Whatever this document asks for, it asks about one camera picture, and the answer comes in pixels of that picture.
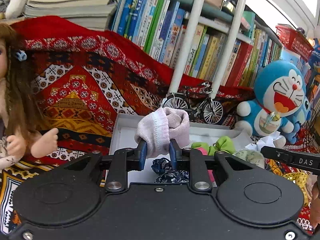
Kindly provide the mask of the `person's right hand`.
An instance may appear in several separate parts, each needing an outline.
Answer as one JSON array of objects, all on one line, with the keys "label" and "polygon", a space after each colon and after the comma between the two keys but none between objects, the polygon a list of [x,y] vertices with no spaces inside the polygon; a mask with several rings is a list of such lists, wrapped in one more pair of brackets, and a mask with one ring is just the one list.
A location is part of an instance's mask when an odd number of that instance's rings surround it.
[{"label": "person's right hand", "polygon": [[320,198],[319,198],[319,188],[318,183],[315,182],[312,188],[312,201],[310,205],[310,224],[313,229],[319,224],[320,220]]}]

